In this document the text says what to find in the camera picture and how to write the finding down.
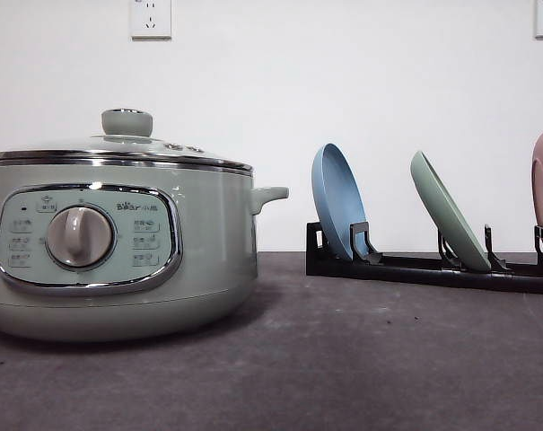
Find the green plate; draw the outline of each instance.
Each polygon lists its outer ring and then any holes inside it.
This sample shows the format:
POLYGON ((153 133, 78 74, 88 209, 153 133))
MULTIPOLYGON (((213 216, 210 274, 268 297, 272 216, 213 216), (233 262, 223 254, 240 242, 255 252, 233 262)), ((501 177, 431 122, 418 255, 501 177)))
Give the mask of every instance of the green plate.
POLYGON ((426 210, 462 263, 475 271, 490 271, 485 251, 422 151, 411 161, 411 175, 426 210))

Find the black dish rack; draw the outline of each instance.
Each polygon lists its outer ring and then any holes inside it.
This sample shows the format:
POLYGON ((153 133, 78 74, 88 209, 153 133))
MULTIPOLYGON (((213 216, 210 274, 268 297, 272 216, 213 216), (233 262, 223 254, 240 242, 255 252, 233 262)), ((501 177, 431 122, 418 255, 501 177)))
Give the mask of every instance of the black dish rack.
POLYGON ((543 227, 534 228, 537 263, 510 263, 493 253, 492 230, 485 225, 489 272, 466 268, 438 232, 439 259, 390 256, 378 252, 369 239, 369 223, 350 225, 353 260, 339 259, 328 246, 320 223, 307 224, 306 268, 308 276, 346 277, 400 283, 464 287, 543 295, 543 227), (361 256, 357 241, 364 241, 369 253, 361 256))

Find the pot lid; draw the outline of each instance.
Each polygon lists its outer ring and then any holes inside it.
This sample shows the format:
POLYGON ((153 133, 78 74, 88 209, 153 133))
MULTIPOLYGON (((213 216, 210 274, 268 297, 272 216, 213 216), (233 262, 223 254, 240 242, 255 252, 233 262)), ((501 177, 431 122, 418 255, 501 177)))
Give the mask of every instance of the pot lid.
POLYGON ((101 124, 105 135, 47 142, 41 147, 0 152, 0 161, 31 159, 31 163, 33 163, 33 159, 95 158, 202 164, 246 172, 252 171, 251 166, 245 163, 227 160, 201 148, 150 137, 153 129, 153 117, 141 110, 123 108, 105 110, 101 113, 101 124))

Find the dial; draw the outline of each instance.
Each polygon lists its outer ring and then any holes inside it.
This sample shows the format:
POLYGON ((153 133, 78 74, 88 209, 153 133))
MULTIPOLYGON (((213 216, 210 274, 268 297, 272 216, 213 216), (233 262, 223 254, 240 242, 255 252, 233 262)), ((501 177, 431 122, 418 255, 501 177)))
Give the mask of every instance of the dial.
POLYGON ((91 207, 71 207, 57 214, 48 227, 50 254, 70 268, 84 268, 101 261, 113 243, 108 218, 91 207))

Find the electric hot pot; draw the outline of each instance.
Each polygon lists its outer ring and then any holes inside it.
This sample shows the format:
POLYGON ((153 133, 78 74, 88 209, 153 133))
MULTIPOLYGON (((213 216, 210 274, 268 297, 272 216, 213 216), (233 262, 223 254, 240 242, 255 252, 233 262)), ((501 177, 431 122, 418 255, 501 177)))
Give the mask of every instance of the electric hot pot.
POLYGON ((150 138, 145 112, 108 110, 102 125, 0 153, 1 331, 142 338, 214 321, 253 289, 253 216, 288 189, 253 189, 244 163, 150 138))

